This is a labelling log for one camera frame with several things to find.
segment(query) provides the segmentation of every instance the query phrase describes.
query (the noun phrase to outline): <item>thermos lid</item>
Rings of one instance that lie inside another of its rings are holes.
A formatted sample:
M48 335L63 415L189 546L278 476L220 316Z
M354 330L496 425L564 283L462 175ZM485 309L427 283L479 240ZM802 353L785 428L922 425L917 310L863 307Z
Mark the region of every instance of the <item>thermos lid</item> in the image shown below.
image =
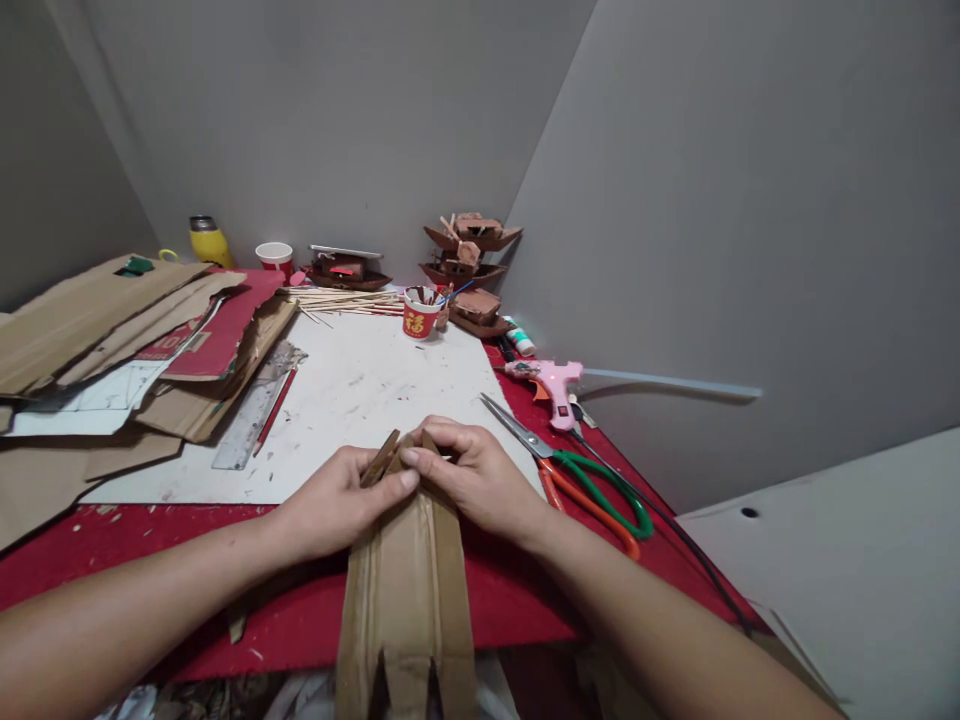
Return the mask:
M217 229L217 223L209 215L191 215L190 229L194 232L211 232Z

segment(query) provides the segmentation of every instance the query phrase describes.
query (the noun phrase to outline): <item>orange scissor handle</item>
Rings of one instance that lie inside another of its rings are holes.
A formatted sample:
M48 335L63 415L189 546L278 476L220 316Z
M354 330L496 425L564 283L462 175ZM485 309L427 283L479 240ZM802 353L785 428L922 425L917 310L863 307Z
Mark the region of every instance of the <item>orange scissor handle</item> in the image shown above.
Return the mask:
M554 495L557 495L556 486L559 485L560 489L572 497L577 505L606 525L607 528L617 536L617 539L623 543L624 555L634 562L640 562L640 546L637 544L633 535L631 535L623 525L614 520L608 513L604 512L593 500L580 492L580 488L557 472L553 463L549 460L540 460L537 464L540 466L540 480L543 483L544 491L547 493L547 499L553 507L563 512L563 504L560 502L559 496L556 497L556 503L554 503L554 498L551 497L551 490Z
M547 502L550 503L551 507L566 514L567 511L563 508L563 501L560 499L560 493L557 492L557 486L553 484L551 469L542 460L537 460L537 467L540 468L540 482L543 484L543 492L547 496Z

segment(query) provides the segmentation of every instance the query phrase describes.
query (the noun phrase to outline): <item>power cord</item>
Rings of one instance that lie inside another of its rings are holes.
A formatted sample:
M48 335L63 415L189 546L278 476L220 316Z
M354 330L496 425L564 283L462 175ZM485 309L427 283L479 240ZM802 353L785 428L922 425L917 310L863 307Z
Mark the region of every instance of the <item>power cord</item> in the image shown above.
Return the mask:
M653 510L655 513L657 513L657 515L659 515L660 518L667 525L670 526L670 529L673 530L673 532L676 533L677 537L679 537L680 540L683 541L683 544L690 549L690 552L693 553L693 556L697 558L700 565L706 571L707 575L710 577L710 580L713 582L714 586L717 588L717 591L720 593L720 596L723 598L724 603L726 603L727 607L730 608L730 610L736 616L737 622L740 624L740 627L743 628L743 634L746 635L748 638L753 637L753 626L750 625L750 621L747 620L747 616L743 614L743 611L740 609L740 606L734 602L732 597L730 597L730 593L727 592L727 589L723 586L723 583L720 582L720 578L717 577L717 573L713 569L713 564L710 562L707 556L704 555L703 550L701 550L700 547L693 541L693 538L687 535L687 531L684 530L682 527L680 527L680 524L676 520L674 520L672 517L670 517L668 513L664 512L659 507L657 507L656 503L651 502L650 498L648 498L644 493L638 490L633 485L633 483L631 483L623 475L621 475L620 472L615 467L613 467L610 463L604 460L600 456L600 453L598 453L596 450L590 447L589 443L587 443L587 441L584 439L581 433L577 432L576 430L573 430L571 431L570 434L577 439L577 442L579 442L581 445L583 445L583 447L589 450L590 453L595 458L597 458L597 460L602 462L604 466L608 470L610 470L610 472L614 473L614 475L616 475L620 479L624 489L632 493L634 497L636 497L640 502L642 502L647 507L647 509Z

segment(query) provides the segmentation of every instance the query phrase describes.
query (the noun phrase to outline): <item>scissors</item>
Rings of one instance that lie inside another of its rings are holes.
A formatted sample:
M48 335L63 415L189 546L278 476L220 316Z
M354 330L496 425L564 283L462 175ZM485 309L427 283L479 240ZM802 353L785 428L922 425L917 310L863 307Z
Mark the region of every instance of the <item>scissors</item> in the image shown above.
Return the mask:
M502 422L510 432L530 451L536 460L537 468L540 471L540 481L543 483L544 492L547 495L547 501L560 512L566 512L563 508L563 502L557 492L559 487L563 492L569 495L583 509L593 515L597 520L609 528L614 535L623 543L624 552L634 561L640 559L640 548L637 540L646 540L653 535L653 522L643 506L632 496L628 496L619 486L619 478L614 476L602 465L598 465L592 460L588 460L582 455L566 452L565 450L554 450L543 442L534 433L530 432L521 425L516 418L504 410L500 405L490 398L486 393L480 393L480 399L487 409L492 412L497 419ZM572 482L567 480L558 471L554 462L559 463L577 479L580 485L590 494L587 497ZM634 515L637 518L637 525L633 525L624 518L606 496L597 486L587 477L582 468L586 468L600 477L610 482L618 492L627 498L627 502L633 508Z

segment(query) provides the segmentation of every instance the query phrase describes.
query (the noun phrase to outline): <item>stack of wooden sticks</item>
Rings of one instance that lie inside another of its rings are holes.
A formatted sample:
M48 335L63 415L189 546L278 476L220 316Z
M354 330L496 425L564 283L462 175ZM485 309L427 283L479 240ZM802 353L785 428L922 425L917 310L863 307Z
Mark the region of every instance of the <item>stack of wooden sticks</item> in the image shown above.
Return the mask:
M297 301L304 315L314 322L323 322L323 313L355 313L357 315L403 315L403 299L393 290L363 292L336 288L290 287L281 292Z

